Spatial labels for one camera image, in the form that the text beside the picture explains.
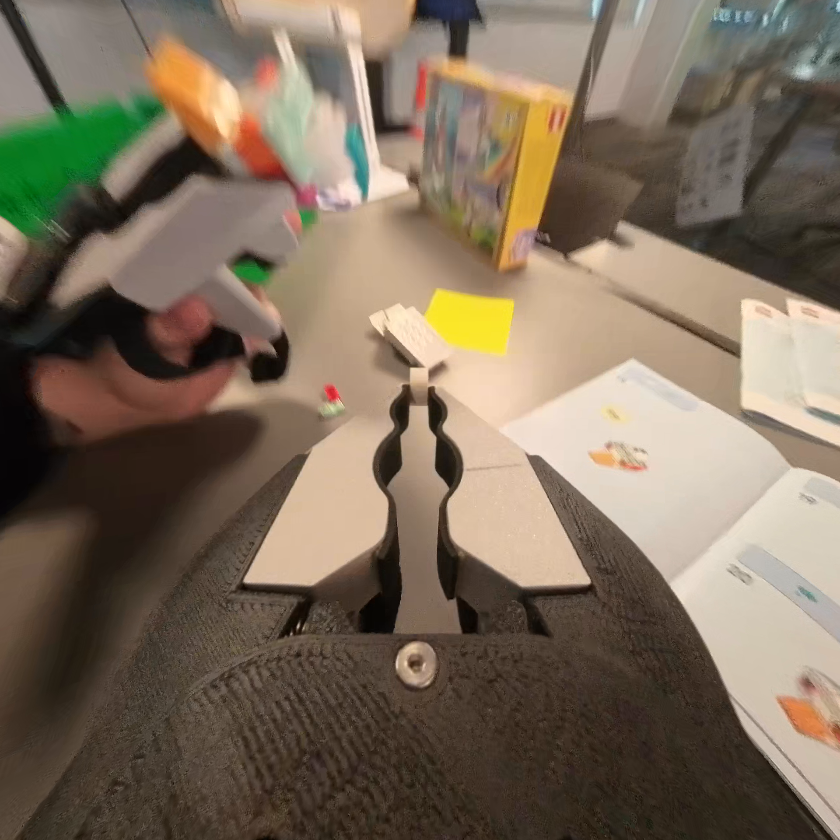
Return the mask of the black stand base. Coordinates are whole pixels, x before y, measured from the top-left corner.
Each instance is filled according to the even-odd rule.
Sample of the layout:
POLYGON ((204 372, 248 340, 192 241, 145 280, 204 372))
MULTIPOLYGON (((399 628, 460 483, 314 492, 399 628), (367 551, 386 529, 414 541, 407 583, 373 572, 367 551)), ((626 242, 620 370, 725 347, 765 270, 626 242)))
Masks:
POLYGON ((585 113, 620 3, 598 3, 595 25, 574 94, 568 129, 554 167, 536 234, 537 245, 563 256, 603 239, 613 240, 643 190, 631 176, 585 159, 585 113))

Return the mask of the open instruction booklet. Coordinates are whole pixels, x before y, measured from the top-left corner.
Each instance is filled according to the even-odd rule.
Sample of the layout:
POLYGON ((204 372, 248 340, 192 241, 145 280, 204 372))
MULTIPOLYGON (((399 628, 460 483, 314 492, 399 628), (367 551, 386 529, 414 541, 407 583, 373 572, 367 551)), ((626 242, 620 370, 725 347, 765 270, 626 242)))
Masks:
POLYGON ((838 482, 635 360, 501 430, 665 577, 743 728, 838 838, 838 482))

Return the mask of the black light stand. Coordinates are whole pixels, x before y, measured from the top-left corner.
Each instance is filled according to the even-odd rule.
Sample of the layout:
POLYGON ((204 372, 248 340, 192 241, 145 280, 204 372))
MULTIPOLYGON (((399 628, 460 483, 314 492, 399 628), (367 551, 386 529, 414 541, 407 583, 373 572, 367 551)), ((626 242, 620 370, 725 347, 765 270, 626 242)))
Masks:
POLYGON ((46 60, 36 44, 25 16, 21 13, 17 3, 15 1, 1 1, 1 12, 17 42, 17 47, 50 107, 59 115, 67 116, 71 114, 70 105, 47 66, 46 60))

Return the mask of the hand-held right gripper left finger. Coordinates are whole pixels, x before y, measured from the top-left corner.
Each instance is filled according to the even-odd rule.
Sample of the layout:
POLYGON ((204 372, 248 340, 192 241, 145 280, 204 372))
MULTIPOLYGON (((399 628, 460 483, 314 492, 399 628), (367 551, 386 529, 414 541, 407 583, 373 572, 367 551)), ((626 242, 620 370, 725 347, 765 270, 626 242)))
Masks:
POLYGON ((336 602, 361 631, 394 631, 403 581, 390 484, 403 467, 410 403, 405 385, 385 414, 357 416, 309 450, 245 590, 336 602))

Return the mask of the wooden book stand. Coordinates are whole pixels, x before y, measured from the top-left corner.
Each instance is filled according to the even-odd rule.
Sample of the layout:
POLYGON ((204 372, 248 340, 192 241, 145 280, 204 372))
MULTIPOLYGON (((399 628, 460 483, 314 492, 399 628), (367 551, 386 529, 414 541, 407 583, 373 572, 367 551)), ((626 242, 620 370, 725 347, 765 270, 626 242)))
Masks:
POLYGON ((367 60, 382 60, 404 40, 415 2, 355 1, 224 1, 229 21, 238 28, 270 31, 279 57, 295 57, 294 46, 331 51, 343 74, 340 99, 355 119, 369 166, 367 201, 405 194, 406 176, 382 163, 375 136, 367 60))

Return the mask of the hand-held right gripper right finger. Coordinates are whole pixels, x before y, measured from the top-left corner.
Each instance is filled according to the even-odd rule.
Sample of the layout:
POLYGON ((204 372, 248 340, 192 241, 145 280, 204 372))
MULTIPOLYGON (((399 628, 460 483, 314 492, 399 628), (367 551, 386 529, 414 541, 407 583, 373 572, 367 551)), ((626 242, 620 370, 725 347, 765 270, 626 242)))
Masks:
POLYGON ((577 595, 592 580, 526 452, 443 388, 427 393, 445 483, 437 575, 462 632, 512 603, 577 595))

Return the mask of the yellow lego box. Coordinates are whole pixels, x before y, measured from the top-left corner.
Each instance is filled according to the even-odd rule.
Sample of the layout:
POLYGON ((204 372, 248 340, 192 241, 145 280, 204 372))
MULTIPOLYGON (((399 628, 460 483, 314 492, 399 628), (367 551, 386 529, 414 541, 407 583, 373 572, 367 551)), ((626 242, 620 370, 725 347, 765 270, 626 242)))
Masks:
POLYGON ((537 238, 574 94, 463 59, 429 58, 420 68, 422 203, 499 272, 519 270, 537 238))

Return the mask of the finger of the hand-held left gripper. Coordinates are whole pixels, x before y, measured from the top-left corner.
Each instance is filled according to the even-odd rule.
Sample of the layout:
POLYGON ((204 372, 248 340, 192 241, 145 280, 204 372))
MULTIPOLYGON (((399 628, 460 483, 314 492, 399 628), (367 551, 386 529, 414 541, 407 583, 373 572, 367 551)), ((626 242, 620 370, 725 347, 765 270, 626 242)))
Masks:
POLYGON ((107 194, 167 194, 194 173, 192 141, 171 115, 155 122, 101 177, 107 194))

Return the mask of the white lego plate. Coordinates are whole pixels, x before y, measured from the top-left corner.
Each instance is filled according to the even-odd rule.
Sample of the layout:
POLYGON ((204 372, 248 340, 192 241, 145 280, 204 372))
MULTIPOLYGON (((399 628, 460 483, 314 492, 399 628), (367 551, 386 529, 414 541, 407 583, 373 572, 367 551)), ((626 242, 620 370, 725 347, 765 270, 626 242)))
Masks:
POLYGON ((425 316, 413 307, 406 308, 397 303, 373 312, 369 321, 374 331, 412 367, 433 371, 445 364, 454 352, 425 316))

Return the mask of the white paper sign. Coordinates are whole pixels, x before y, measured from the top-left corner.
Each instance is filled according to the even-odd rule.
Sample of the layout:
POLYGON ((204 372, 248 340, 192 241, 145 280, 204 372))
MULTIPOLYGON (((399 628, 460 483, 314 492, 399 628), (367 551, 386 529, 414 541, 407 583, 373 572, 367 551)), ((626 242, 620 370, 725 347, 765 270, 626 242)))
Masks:
POLYGON ((755 107, 735 104, 694 129, 675 203, 678 228, 728 221, 743 209, 755 107))

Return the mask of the multicoloured lego build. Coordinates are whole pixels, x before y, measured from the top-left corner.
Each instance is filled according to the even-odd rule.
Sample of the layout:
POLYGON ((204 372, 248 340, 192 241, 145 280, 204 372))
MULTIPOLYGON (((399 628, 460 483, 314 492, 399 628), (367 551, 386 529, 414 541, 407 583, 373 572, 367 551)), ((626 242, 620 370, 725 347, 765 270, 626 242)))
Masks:
POLYGON ((181 136, 161 163, 174 184, 191 175, 288 186, 304 213, 346 211, 370 197, 360 126, 314 87, 296 59, 264 58, 236 86, 180 40, 160 38, 145 76, 181 136))

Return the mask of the green plastic bin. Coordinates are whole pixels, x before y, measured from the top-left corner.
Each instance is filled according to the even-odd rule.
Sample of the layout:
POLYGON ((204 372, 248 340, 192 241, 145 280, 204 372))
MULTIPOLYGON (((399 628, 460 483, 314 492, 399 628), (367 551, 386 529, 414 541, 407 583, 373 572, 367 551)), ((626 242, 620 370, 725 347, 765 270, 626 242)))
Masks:
POLYGON ((164 113, 152 96, 109 99, 2 129, 1 216, 38 236, 71 188, 95 184, 164 113))

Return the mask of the person's left hand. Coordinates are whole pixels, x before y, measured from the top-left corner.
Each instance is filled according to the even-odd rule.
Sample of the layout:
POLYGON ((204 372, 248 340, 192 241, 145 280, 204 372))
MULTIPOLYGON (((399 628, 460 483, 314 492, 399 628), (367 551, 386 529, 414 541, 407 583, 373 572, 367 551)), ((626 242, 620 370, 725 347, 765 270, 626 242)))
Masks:
MULTIPOLYGON (((199 297, 184 298, 146 319, 153 347, 169 362, 183 365, 213 326, 213 313, 199 297)), ((105 344, 88 360, 39 358, 31 391, 57 442, 85 445, 205 414, 241 365, 226 360, 181 380, 156 381, 131 369, 105 344)))

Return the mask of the yellow paper sheet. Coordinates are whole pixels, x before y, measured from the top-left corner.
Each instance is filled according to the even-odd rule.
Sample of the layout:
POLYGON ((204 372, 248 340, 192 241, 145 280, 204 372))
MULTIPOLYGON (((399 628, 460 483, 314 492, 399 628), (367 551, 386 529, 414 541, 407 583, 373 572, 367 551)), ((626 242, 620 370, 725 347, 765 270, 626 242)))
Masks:
POLYGON ((458 349, 504 356, 508 352, 515 302, 453 290, 436 289, 425 319, 458 349))

